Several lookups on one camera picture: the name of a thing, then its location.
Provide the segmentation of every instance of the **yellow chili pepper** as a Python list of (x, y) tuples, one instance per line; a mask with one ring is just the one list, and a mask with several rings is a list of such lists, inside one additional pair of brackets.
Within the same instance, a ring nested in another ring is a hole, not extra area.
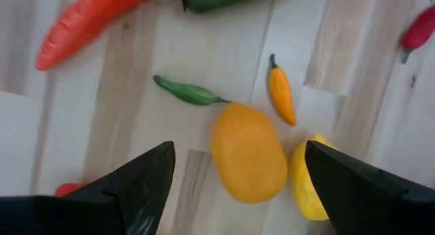
[(291, 124), (296, 125), (296, 112), (293, 107), (292, 89), (285, 76), (284, 71), (275, 63), (275, 55), (271, 55), (271, 69), (268, 75), (269, 93), (275, 109), (281, 118)]

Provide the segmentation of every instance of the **pepper stem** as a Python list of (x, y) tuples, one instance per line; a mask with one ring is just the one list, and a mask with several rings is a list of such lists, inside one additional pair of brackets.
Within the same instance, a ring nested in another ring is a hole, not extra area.
[(412, 50), (403, 50), (402, 53), (402, 63), (406, 63), (409, 57), (409, 54), (412, 52)]
[(218, 97), (216, 100), (217, 103), (232, 103), (231, 101), (228, 101), (226, 99)]
[(271, 57), (269, 58), (270, 62), (271, 62), (271, 69), (276, 69), (278, 68), (278, 65), (275, 63), (275, 55), (271, 54)]

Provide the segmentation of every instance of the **yellow lemon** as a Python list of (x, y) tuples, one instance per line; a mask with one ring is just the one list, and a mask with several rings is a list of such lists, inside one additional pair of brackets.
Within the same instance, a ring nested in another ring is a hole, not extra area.
[[(323, 136), (317, 134), (312, 138), (313, 141), (323, 143), (328, 147), (336, 149)], [(305, 218), (312, 221), (327, 220), (325, 208), (320, 202), (311, 178), (308, 173), (307, 164), (305, 163), (305, 147), (307, 143), (298, 146), (289, 164), (289, 180), (292, 188), (292, 195), (295, 203), (298, 205), (300, 212)]]

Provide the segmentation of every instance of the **red chili pepper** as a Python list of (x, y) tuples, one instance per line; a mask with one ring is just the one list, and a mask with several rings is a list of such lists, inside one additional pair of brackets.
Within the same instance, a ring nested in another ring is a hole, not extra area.
[(412, 25), (403, 34), (401, 45), (404, 49), (402, 62), (405, 63), (408, 55), (428, 41), (435, 30), (435, 5), (428, 7), (414, 20)]
[(36, 57), (35, 66), (48, 70), (97, 38), (116, 18), (146, 0), (77, 0), (58, 17)]

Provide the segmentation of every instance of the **orange carrot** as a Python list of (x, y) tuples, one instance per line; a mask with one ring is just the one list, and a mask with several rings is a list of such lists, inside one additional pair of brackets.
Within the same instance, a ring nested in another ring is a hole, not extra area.
[(146, 0), (77, 0), (58, 17), (36, 57), (35, 66), (48, 70), (79, 52), (116, 18)]

